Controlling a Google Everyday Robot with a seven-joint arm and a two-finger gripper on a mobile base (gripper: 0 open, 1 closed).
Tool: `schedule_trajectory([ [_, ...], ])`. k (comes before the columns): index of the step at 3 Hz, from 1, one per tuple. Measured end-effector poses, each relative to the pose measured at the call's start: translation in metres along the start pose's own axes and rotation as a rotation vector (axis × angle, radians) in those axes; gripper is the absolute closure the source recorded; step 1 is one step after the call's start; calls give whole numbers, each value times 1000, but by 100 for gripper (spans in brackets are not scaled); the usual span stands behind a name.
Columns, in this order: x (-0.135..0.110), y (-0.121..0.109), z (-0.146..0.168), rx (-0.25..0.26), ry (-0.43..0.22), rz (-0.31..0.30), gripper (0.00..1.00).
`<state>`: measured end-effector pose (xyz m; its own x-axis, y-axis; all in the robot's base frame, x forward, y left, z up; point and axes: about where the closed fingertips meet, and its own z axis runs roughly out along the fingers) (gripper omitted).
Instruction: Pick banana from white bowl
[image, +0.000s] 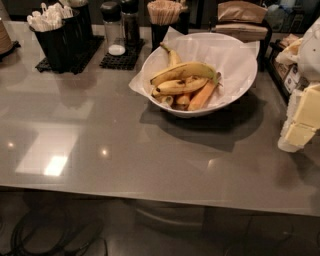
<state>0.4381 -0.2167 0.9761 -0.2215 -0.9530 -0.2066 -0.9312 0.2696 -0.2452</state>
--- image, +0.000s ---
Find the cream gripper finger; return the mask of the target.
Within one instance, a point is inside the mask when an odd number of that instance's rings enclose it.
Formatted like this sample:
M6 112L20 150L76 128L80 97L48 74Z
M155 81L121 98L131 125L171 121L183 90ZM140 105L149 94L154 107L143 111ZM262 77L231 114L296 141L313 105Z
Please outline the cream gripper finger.
M286 152L297 152L313 138L316 130L303 124L285 122L278 140L278 148Z

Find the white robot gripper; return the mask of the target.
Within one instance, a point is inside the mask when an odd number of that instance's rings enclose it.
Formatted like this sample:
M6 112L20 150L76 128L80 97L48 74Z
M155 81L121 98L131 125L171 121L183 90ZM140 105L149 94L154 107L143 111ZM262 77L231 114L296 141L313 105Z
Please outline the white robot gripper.
M309 82L320 80L320 17L302 38L297 65L299 73ZM320 128L320 84L303 91L293 121L316 130Z

